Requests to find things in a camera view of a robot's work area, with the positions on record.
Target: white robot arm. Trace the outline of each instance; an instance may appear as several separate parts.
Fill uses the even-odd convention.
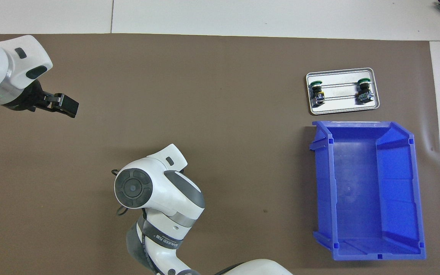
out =
[[[51,68],[49,55],[33,36],[1,41],[0,105],[15,111],[41,108],[75,117],[79,103],[64,94],[44,92],[37,80]]]
[[[115,178],[115,197],[144,214],[127,232],[129,254],[159,275],[199,275],[176,257],[176,249],[205,208],[198,186],[184,176],[188,163],[171,144],[123,167]],[[274,261],[258,259],[215,275],[291,275]]]

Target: blue plastic bin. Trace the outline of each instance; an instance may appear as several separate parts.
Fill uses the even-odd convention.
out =
[[[414,135],[389,121],[313,125],[317,242],[335,260],[425,259]]]

